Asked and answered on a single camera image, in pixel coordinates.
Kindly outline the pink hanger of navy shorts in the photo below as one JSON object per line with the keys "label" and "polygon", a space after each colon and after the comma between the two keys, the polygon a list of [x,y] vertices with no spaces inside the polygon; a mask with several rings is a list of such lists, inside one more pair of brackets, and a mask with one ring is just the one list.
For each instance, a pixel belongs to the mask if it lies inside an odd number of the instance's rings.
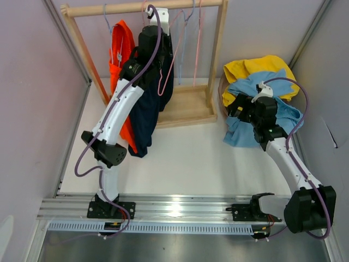
{"label": "pink hanger of navy shorts", "polygon": [[143,27],[146,26],[147,2],[148,2],[147,0],[143,0],[142,7],[141,7],[141,17],[142,17]]}

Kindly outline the yellow shorts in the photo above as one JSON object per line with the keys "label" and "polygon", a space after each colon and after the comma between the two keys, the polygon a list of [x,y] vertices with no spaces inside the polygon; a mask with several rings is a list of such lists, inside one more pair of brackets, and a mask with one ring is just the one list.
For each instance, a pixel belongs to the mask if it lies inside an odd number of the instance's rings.
{"label": "yellow shorts", "polygon": [[[225,64],[223,67],[225,78],[230,84],[236,82],[238,79],[246,79],[250,74],[253,73],[263,71],[278,72],[281,69],[285,70],[287,78],[296,80],[293,72],[285,61],[275,55],[266,55],[264,57],[254,59],[236,60]],[[290,93],[284,94],[280,96],[280,98],[290,102],[291,99],[298,94],[300,88],[293,84],[291,85],[291,89],[292,91]],[[225,87],[221,98],[225,107],[230,105],[235,100],[234,95],[229,94],[227,86]]]}

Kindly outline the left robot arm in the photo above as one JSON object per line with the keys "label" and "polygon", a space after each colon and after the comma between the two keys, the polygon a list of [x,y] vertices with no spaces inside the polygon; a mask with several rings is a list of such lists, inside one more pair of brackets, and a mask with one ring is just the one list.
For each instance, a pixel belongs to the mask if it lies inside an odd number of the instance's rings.
{"label": "left robot arm", "polygon": [[112,97],[98,124],[81,135],[97,160],[99,189],[89,203],[88,218],[134,217],[135,206],[119,201],[120,163],[130,154],[143,157],[152,144],[159,113],[173,92],[170,30],[156,25],[142,29],[138,42],[126,41],[123,29],[113,30],[110,72]]}

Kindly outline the pink hanger of yellow shorts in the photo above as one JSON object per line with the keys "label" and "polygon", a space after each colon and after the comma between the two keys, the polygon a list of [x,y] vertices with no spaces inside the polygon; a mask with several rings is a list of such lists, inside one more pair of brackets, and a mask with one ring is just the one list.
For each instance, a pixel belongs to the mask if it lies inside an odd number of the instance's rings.
{"label": "pink hanger of yellow shorts", "polygon": [[199,60],[199,56],[200,56],[201,31],[202,31],[202,1],[203,0],[199,1],[198,37],[197,37],[197,45],[196,45],[196,56],[195,56],[195,68],[194,68],[194,77],[193,77],[193,87],[195,87],[195,85],[196,85],[198,60]]}

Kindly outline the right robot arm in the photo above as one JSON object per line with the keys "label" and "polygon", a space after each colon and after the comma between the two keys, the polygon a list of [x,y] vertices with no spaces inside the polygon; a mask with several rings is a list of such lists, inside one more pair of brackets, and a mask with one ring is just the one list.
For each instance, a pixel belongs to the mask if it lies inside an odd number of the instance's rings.
{"label": "right robot arm", "polygon": [[275,98],[245,94],[237,95],[228,106],[229,113],[252,125],[255,140],[278,166],[292,194],[288,202],[282,203],[266,193],[249,206],[249,214],[258,221],[268,214],[275,215],[294,234],[306,232],[325,239],[333,225],[336,192],[313,176],[289,145],[287,133],[276,123],[277,110]]}

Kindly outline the pink hanger of blue shorts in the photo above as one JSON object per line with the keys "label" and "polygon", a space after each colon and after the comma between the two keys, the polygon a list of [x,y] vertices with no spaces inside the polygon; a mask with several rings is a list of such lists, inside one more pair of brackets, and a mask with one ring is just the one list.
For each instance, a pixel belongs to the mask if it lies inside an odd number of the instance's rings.
{"label": "pink hanger of blue shorts", "polygon": [[179,15],[180,14],[183,14],[183,20],[184,20],[184,27],[182,28],[182,31],[181,33],[179,34],[178,33],[178,41],[177,41],[177,46],[175,48],[175,51],[173,53],[173,57],[172,57],[172,60],[171,60],[171,64],[170,64],[170,67],[169,67],[169,71],[168,71],[168,74],[166,76],[166,79],[165,79],[165,82],[164,82],[164,85],[163,85],[163,88],[161,88],[161,82],[162,82],[162,79],[163,79],[163,75],[162,75],[162,71],[160,71],[160,80],[159,80],[159,83],[158,83],[158,96],[162,97],[165,90],[166,90],[166,85],[167,85],[167,82],[168,82],[168,79],[169,79],[169,76],[170,76],[170,73],[171,73],[171,70],[173,68],[173,65],[174,65],[174,62],[175,62],[175,59],[176,59],[176,55],[177,55],[177,52],[178,52],[178,48],[180,46],[180,43],[182,41],[182,37],[183,37],[183,34],[185,32],[185,28],[186,28],[186,22],[185,22],[185,19],[186,19],[186,14],[185,14],[185,11],[183,9],[180,9],[178,11],[178,13],[176,14],[176,16],[172,19],[172,21],[170,22],[169,24],[169,32],[170,32],[170,29],[171,29],[171,26],[173,23],[176,22],[176,20],[178,19]]}

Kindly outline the blue hanger of grey shorts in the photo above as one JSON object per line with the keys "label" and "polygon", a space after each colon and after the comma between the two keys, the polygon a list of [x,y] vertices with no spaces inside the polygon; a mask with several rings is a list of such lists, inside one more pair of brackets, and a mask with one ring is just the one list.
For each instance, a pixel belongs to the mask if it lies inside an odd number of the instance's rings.
{"label": "blue hanger of grey shorts", "polygon": [[192,6],[190,13],[188,15],[184,15],[184,32],[183,32],[183,40],[182,40],[182,52],[180,55],[180,60],[178,62],[178,84],[179,85],[182,84],[182,69],[183,69],[184,53],[185,53],[185,47],[186,47],[187,25],[188,25],[190,18],[192,17],[192,15],[194,13],[196,1],[193,0],[192,3],[193,3],[193,6]]}

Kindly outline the light blue shorts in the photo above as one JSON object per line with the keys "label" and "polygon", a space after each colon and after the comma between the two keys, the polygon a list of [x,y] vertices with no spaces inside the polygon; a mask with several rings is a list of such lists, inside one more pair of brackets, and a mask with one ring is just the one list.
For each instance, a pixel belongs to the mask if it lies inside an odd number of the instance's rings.
{"label": "light blue shorts", "polygon": [[[244,93],[254,97],[257,95],[256,85],[269,79],[286,77],[286,70],[279,69],[276,72],[261,71],[250,74],[248,77],[238,79],[228,87],[228,94],[238,95]],[[267,84],[273,90],[274,98],[278,103],[276,113],[276,124],[281,126],[287,134],[300,122],[303,114],[288,104],[286,104],[281,96],[291,92],[292,84],[286,80],[275,80]],[[237,117],[227,117],[226,124],[228,131],[225,134],[223,142],[232,147],[254,148],[259,147],[259,143],[254,138],[253,126],[250,123],[242,122]]]}

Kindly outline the navy blue shorts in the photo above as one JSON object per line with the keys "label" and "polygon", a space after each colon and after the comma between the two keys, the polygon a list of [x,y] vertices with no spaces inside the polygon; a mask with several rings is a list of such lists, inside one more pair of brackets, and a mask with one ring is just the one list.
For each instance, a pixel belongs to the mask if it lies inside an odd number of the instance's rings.
{"label": "navy blue shorts", "polygon": [[[161,88],[163,88],[166,76],[169,71],[172,58],[165,59],[162,63]],[[157,126],[159,113],[162,112],[173,94],[174,69],[171,70],[166,90],[162,97],[158,96],[158,83],[160,73],[149,83],[143,95],[130,112],[131,126],[135,135],[135,143],[138,153],[135,153],[128,146],[129,153],[134,157],[142,158],[148,153],[148,148],[152,145],[152,134]]]}

